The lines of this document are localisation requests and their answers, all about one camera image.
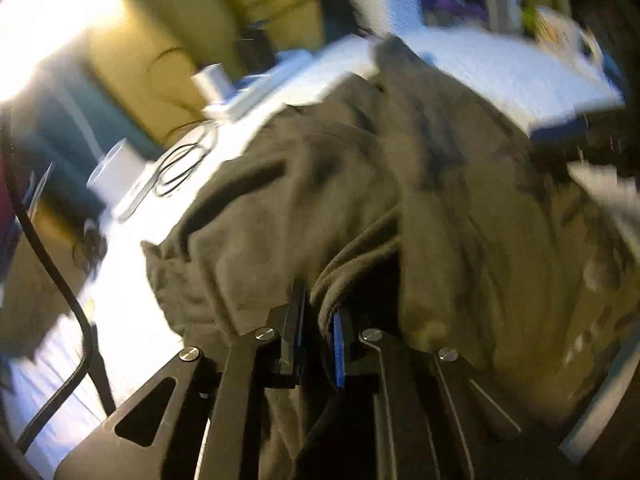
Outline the brown t-shirt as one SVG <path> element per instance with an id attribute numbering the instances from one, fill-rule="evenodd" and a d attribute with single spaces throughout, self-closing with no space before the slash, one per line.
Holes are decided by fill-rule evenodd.
<path id="1" fill-rule="evenodd" d="M 458 349 L 567 430 L 638 318 L 634 256 L 491 102 L 396 37 L 374 59 L 371 78 L 273 116 L 143 245 L 170 328 L 222 363 L 302 278 L 320 344 L 352 311 L 416 350 Z"/>

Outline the white folded garment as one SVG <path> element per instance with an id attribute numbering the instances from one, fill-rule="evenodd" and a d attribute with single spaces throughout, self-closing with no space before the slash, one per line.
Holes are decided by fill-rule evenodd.
<path id="1" fill-rule="evenodd" d="M 12 438 L 25 429 L 43 403 L 70 377 L 81 356 L 75 318 L 61 315 L 29 358 L 3 358 L 1 400 Z M 58 464 L 106 419 L 99 393 L 86 377 L 29 447 L 26 458 L 42 478 L 54 477 Z"/>

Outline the cardboard box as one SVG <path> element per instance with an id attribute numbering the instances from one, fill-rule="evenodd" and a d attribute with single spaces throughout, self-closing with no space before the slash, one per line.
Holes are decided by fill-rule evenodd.
<path id="1" fill-rule="evenodd" d="M 85 281 L 72 257 L 78 231 L 44 200 L 32 223 L 44 248 L 70 289 L 77 294 Z M 44 270 L 20 228 L 10 239 L 1 267 L 1 355 L 31 359 L 58 317 L 70 307 Z"/>

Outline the white power strip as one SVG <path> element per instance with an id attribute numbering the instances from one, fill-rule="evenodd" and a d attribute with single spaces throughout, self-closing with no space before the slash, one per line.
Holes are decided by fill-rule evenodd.
<path id="1" fill-rule="evenodd" d="M 276 59 L 276 66 L 265 73 L 241 78 L 234 85 L 235 95 L 228 101 L 206 103 L 202 109 L 203 116 L 215 122 L 237 122 L 273 91 L 314 62 L 314 56 L 305 49 L 279 52 Z"/>

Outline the white charger adapter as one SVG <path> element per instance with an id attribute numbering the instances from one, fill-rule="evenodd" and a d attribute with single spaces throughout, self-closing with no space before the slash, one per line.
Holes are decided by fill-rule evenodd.
<path id="1" fill-rule="evenodd" d="M 191 80 L 207 104 L 226 102 L 235 95 L 235 86 L 221 64 L 205 66 Z"/>

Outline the black charger adapter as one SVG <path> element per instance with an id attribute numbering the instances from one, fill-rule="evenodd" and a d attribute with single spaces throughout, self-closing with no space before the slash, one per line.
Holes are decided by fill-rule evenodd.
<path id="1" fill-rule="evenodd" d="M 240 60 L 250 74 L 265 73 L 277 64 L 264 23 L 244 27 L 234 42 Z"/>

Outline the yellow curtain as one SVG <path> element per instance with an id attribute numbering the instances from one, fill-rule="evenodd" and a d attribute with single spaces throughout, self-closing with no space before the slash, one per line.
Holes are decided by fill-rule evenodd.
<path id="1" fill-rule="evenodd" d="M 261 29 L 274 50 L 324 45 L 318 0 L 87 0 L 85 54 L 96 79 L 157 144 L 201 118 L 192 84 L 219 63 L 231 79 L 248 72 L 240 37 Z"/>

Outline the white mug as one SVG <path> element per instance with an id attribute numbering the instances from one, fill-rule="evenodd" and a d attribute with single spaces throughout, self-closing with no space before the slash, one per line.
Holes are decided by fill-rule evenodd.
<path id="1" fill-rule="evenodd" d="M 536 7 L 536 43 L 542 50 L 566 62 L 585 62 L 597 70 L 604 66 L 598 40 L 590 29 L 584 29 L 568 16 L 547 8 Z"/>

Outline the purple cloth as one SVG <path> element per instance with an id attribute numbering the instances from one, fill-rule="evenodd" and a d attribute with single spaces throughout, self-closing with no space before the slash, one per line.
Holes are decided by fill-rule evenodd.
<path id="1" fill-rule="evenodd" d="M 430 25 L 488 22 L 487 12 L 481 6 L 465 0 L 421 0 L 421 6 L 424 20 Z"/>

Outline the white desk lamp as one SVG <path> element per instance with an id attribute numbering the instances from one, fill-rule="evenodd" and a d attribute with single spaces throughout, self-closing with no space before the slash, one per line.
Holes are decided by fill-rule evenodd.
<path id="1" fill-rule="evenodd" d="M 88 0 L 1 0 L 1 104 L 64 210 L 122 218 L 160 149 L 90 68 L 93 22 Z"/>

